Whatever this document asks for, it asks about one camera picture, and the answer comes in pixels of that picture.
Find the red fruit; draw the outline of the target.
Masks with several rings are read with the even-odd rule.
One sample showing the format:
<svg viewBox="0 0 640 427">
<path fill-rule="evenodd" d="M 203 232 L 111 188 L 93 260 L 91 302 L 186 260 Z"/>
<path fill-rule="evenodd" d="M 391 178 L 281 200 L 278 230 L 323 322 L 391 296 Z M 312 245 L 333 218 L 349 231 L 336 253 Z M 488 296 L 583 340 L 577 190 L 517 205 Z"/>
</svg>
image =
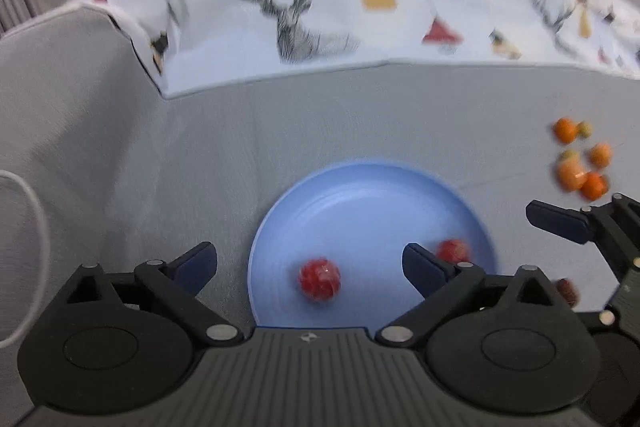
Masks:
<svg viewBox="0 0 640 427">
<path fill-rule="evenodd" d="M 471 249 L 462 239 L 445 239 L 436 249 L 436 257 L 442 261 L 457 265 L 471 261 Z"/>
<path fill-rule="evenodd" d="M 316 258 L 305 262 L 298 272 L 298 286 L 308 299 L 327 303 L 341 290 L 342 277 L 338 266 L 329 259 Z"/>
</svg>

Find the small orange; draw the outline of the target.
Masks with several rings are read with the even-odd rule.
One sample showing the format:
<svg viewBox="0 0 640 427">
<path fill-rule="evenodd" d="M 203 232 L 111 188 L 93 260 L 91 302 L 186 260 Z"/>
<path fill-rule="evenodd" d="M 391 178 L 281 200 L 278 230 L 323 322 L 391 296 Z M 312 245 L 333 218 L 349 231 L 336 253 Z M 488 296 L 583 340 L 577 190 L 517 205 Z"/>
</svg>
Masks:
<svg viewBox="0 0 640 427">
<path fill-rule="evenodd" d="M 573 143 L 578 135 L 578 124 L 568 117 L 562 117 L 552 124 L 552 131 L 560 143 L 568 145 Z"/>
<path fill-rule="evenodd" d="M 586 173 L 585 182 L 580 188 L 580 193 L 588 202 L 594 202 L 608 193 L 609 188 L 608 178 L 604 174 L 597 171 L 589 171 Z"/>
</svg>

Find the dark red jujube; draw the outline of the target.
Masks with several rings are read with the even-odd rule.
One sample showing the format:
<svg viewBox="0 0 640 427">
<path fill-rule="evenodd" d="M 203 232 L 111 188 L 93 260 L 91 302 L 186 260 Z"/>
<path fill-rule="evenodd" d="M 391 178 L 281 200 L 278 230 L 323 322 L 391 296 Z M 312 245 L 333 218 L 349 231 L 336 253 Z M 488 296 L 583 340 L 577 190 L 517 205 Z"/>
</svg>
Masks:
<svg viewBox="0 0 640 427">
<path fill-rule="evenodd" d="M 556 280 L 554 286 L 571 308 L 578 306 L 580 300 L 579 291 L 571 280 L 563 277 L 562 279 Z"/>
</svg>

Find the small orange top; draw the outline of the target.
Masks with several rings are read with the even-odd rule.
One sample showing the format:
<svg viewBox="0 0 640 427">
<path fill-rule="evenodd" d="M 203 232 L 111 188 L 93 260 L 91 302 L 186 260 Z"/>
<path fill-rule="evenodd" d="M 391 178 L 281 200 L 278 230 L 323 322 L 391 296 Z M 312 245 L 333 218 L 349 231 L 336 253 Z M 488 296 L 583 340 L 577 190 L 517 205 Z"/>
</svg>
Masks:
<svg viewBox="0 0 640 427">
<path fill-rule="evenodd" d="M 578 135 L 578 124 L 568 117 L 562 117 L 552 124 L 552 131 L 560 143 L 568 145 L 573 143 Z"/>
</svg>

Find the green-yellow small fruit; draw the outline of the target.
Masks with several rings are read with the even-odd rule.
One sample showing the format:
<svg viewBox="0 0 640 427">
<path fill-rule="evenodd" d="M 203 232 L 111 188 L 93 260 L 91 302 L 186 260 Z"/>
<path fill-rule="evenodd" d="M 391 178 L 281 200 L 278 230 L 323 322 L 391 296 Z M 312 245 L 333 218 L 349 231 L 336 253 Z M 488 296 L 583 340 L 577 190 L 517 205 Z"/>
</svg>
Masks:
<svg viewBox="0 0 640 427">
<path fill-rule="evenodd" d="M 567 150 L 563 150 L 563 152 L 559 156 L 559 161 L 566 160 L 577 160 L 580 157 L 578 150 L 573 150 L 572 148 L 568 148 Z"/>
<path fill-rule="evenodd" d="M 589 139 L 592 135 L 593 127 L 589 121 L 583 120 L 577 125 L 577 133 L 582 139 Z"/>
</svg>

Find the blue plastic plate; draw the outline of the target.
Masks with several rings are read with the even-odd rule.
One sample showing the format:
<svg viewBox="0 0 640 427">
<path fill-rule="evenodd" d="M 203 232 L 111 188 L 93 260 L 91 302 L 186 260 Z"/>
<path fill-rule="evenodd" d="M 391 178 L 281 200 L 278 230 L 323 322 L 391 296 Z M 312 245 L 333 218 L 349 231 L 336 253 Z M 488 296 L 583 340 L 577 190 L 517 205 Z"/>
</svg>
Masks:
<svg viewBox="0 0 640 427">
<path fill-rule="evenodd" d="M 375 333 L 423 299 L 402 272 L 406 245 L 434 251 L 446 239 L 462 239 L 474 263 L 496 272 L 483 223 L 439 179 L 375 161 L 318 171 L 283 194 L 256 232 L 247 270 L 255 323 Z M 318 258 L 341 273 L 341 289 L 326 303 L 306 297 L 298 283 L 300 268 Z"/>
</svg>

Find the grey printed sofa cover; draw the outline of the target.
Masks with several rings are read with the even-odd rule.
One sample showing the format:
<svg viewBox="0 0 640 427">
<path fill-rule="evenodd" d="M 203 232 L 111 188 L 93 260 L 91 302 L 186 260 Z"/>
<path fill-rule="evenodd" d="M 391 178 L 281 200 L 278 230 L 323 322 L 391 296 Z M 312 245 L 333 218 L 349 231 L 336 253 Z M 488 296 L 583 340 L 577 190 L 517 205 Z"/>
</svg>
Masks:
<svg viewBox="0 0 640 427">
<path fill-rule="evenodd" d="M 559 186 L 568 148 L 603 197 Z M 266 213 L 355 161 L 449 186 L 496 272 L 452 265 L 375 333 L 258 326 Z M 64 1 L 1 39 L 2 424 L 637 425 L 582 406 L 612 270 L 525 214 L 616 193 L 639 202 L 639 0 Z M 202 242 L 192 296 L 167 265 Z"/>
</svg>

